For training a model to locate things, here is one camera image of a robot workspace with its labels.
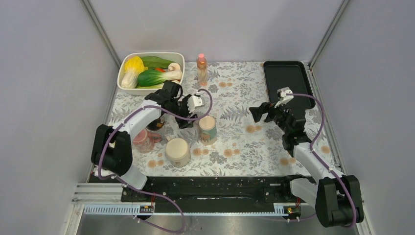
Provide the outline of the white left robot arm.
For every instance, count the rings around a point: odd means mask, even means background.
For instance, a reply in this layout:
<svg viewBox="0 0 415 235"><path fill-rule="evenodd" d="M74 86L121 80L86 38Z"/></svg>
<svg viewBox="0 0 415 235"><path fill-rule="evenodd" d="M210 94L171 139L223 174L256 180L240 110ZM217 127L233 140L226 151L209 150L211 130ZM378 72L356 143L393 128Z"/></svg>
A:
<svg viewBox="0 0 415 235"><path fill-rule="evenodd" d="M91 162L97 166L100 179L105 179L102 170L111 172L123 184L134 187L133 195L140 201L151 197L152 189L146 184L147 176L133 165L132 144L134 138L150 123L167 113L176 118L179 128L191 127L196 120L196 108L204 105L201 93L181 96L180 84L167 81L163 87L148 94L139 107L111 126L98 126L92 147Z"/></svg>

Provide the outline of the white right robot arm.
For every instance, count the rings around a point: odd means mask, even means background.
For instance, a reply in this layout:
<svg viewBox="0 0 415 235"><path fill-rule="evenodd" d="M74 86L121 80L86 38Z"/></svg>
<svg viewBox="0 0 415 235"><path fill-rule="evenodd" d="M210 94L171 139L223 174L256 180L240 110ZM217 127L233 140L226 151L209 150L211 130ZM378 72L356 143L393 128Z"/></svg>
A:
<svg viewBox="0 0 415 235"><path fill-rule="evenodd" d="M345 175L330 166L311 149L311 139L304 126L305 118L297 118L284 104L264 102L249 108L255 122L266 115L265 122L275 123L283 132L285 150L310 173L314 182L303 177L281 187L281 197L288 202L296 198L313 206L322 226L353 227L364 220L360 183L353 175Z"/></svg>

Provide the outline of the cream floral mug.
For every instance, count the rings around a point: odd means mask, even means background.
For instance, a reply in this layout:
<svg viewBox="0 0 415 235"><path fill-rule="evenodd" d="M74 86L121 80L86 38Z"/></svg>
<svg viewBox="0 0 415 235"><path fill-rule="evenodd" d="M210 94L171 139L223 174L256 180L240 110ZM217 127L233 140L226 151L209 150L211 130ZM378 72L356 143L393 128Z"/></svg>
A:
<svg viewBox="0 0 415 235"><path fill-rule="evenodd" d="M212 145L217 140L216 120L211 116L199 120L199 139L204 145Z"/></svg>

